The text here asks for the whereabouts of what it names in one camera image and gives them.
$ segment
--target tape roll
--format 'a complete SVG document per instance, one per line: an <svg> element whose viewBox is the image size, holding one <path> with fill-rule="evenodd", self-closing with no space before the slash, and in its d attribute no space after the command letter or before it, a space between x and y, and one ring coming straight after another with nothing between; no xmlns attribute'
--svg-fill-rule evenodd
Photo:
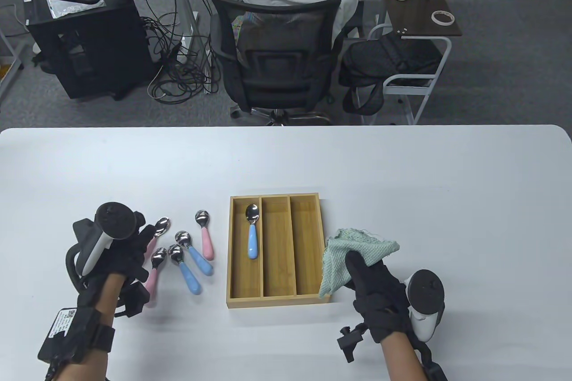
<svg viewBox="0 0 572 381"><path fill-rule="evenodd" d="M448 22L439 21L437 19L437 15L445 15L450 19L450 21L448 21ZM455 22L455 16L453 16L452 13L449 13L447 11L435 11L431 14L431 20L433 22L435 22L435 24L437 24L437 25L450 26L450 25L453 25L453 22Z"/></svg>

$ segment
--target black glove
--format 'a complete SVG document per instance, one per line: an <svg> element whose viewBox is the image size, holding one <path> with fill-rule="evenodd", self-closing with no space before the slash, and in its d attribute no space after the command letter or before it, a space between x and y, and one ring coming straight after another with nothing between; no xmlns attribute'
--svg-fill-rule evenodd
<svg viewBox="0 0 572 381"><path fill-rule="evenodd" d="M143 215L137 215L137 232L129 238L115 240L109 249L103 250L99 260L92 271L81 278L84 285L78 297L79 306L92 306L99 298L103 285L111 273L118 273L127 277L124 288L126 291L132 290L136 285L131 283L139 280L142 283L147 281L149 273L143 268L147 245L155 235L155 226L147 225L141 232L139 228L145 224Z"/></svg>
<svg viewBox="0 0 572 381"><path fill-rule="evenodd" d="M147 225L141 232L135 232L125 240L114 240L109 249L102 252L100 260L86 277L89 279L92 276L119 273L128 279L137 279L145 283L149 277L149 273L143 268L145 252L155 232L155 226Z"/></svg>
<svg viewBox="0 0 572 381"><path fill-rule="evenodd" d="M368 267L359 252L349 251L345 266L352 277L345 286L356 293L353 307L363 316L376 343L392 332L412 331L405 285L388 271L382 260Z"/></svg>

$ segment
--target black mesh chair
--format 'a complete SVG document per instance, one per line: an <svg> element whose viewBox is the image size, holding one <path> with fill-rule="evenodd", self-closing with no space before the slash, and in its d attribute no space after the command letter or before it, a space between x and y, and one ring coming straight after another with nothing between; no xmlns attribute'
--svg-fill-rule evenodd
<svg viewBox="0 0 572 381"><path fill-rule="evenodd" d="M210 39L224 87L241 112L265 117L267 125L329 118L312 109L327 96L337 61L333 21L341 0L287 7L212 0ZM303 108L288 114L285 109Z"/></svg>

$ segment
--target chair base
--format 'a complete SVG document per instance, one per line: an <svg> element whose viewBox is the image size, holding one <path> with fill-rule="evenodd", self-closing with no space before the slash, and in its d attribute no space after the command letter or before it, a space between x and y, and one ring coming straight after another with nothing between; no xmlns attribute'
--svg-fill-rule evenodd
<svg viewBox="0 0 572 381"><path fill-rule="evenodd" d="M235 105L231 108L231 118L237 119L242 115L257 116L267 120L266 126L287 126L302 125L304 120L320 121L321 125L333 125L332 120L325 114L319 112L308 113L288 113L282 109L266 110L253 108L250 113L241 111L239 106Z"/></svg>

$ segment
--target hand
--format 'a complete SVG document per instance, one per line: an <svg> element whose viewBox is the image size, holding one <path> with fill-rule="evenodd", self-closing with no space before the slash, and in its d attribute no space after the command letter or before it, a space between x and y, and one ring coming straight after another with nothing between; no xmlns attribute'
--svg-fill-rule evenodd
<svg viewBox="0 0 572 381"><path fill-rule="evenodd" d="M368 267L362 255L349 251L345 266L352 280L345 286L355 290L353 307L368 325L371 337L380 343L392 332L409 332L409 301L400 283L380 260Z"/></svg>

